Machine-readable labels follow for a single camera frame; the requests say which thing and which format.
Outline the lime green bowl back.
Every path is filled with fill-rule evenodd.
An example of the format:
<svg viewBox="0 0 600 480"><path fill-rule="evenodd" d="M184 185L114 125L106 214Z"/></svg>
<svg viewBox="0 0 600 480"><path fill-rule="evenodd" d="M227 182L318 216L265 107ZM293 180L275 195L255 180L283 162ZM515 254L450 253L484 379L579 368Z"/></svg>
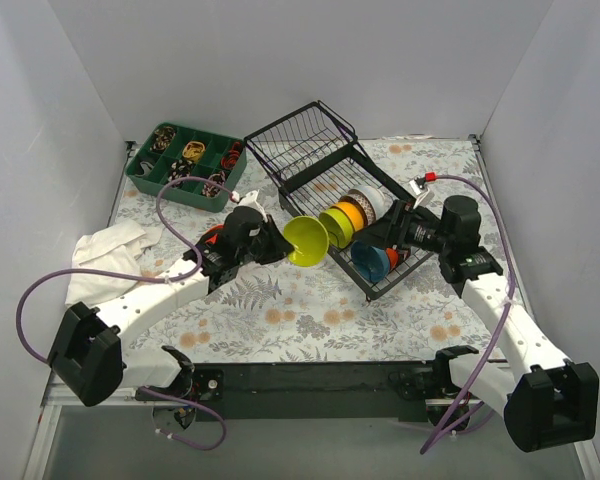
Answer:
<svg viewBox="0 0 600 480"><path fill-rule="evenodd" d="M283 229L283 237L292 244L288 260L298 267L313 267L326 256L330 240L323 224L312 216L298 216Z"/></svg>

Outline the red orange bowl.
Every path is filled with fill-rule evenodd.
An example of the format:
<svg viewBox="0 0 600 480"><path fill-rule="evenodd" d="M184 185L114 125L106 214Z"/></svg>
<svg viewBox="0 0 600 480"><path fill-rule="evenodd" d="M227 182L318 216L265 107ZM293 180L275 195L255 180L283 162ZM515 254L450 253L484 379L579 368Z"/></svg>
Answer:
<svg viewBox="0 0 600 480"><path fill-rule="evenodd" d="M214 245L217 241L218 235L224 229L224 225L216 225L206 231L199 239L199 242L204 245Z"/></svg>

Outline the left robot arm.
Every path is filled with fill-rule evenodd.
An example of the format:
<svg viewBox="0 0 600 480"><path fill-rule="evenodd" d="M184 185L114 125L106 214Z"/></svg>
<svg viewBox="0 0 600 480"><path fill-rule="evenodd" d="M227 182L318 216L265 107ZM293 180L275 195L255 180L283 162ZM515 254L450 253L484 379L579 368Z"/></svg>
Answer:
<svg viewBox="0 0 600 480"><path fill-rule="evenodd" d="M132 343L180 307L232 281L243 265L278 262L293 250L271 216L238 206L153 283L95 307L70 307L47 362L87 407L124 387L183 399L192 390L193 362L173 346L135 350Z"/></svg>

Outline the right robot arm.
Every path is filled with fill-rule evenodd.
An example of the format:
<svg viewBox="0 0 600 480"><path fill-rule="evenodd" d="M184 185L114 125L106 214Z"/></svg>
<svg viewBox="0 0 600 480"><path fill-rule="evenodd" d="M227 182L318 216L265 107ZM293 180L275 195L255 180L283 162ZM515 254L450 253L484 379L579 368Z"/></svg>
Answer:
<svg viewBox="0 0 600 480"><path fill-rule="evenodd" d="M480 244L477 202L453 195L431 226L397 200L355 240L385 250L416 247L438 256L440 272L492 334L509 365L489 364L469 348L436 357L434 389L444 397L471 393L504 420L524 452L590 440L596 432L599 377L587 362L575 363L514 304L511 281Z"/></svg>

